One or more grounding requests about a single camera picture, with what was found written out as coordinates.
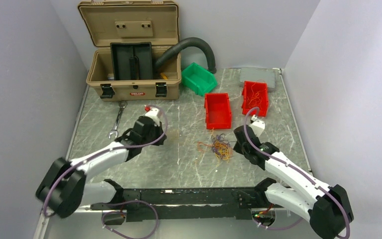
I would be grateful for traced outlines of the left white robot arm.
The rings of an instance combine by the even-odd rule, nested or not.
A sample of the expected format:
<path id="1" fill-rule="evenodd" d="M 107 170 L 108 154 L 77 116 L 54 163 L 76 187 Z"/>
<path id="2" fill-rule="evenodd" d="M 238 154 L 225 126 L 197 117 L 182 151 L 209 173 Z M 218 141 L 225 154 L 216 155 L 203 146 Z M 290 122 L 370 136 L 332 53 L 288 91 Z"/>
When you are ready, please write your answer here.
<path id="1" fill-rule="evenodd" d="M 161 122 L 162 117 L 160 110 L 151 108 L 108 146 L 71 161 L 56 159 L 35 193 L 43 202 L 43 215 L 66 218 L 78 207 L 96 203 L 104 203 L 110 209 L 119 208 L 124 200 L 124 189 L 111 179 L 100 183 L 90 183 L 90 179 L 133 159 L 146 146 L 162 145 L 167 138 L 167 123 Z"/>

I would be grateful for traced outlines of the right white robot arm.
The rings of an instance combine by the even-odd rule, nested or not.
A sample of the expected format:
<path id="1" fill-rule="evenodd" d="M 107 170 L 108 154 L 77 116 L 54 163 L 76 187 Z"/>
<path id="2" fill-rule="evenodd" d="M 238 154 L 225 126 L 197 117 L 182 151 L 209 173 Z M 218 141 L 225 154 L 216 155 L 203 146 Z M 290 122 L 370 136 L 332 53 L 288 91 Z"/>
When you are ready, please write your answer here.
<path id="1" fill-rule="evenodd" d="M 347 239 L 354 215 L 347 191 L 340 185 L 330 186 L 288 159 L 270 142 L 260 142 L 248 125 L 234 130 L 234 151 L 250 163 L 270 172 L 286 183 L 283 186 L 266 178 L 256 187 L 254 200 L 261 207 L 269 203 L 280 205 L 309 222 L 322 239 Z"/>

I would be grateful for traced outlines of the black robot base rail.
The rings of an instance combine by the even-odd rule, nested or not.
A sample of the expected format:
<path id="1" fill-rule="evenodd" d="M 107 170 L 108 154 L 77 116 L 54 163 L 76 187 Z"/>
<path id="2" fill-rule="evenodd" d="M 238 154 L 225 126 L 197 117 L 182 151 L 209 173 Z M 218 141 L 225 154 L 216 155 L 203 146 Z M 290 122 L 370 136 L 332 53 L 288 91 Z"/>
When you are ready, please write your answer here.
<path id="1" fill-rule="evenodd" d="M 233 218 L 272 222 L 279 205 L 262 198 L 254 187 L 124 189 L 123 195 L 108 204 L 91 204 L 93 211 L 121 211 L 127 222 L 154 218 L 213 219 Z"/>

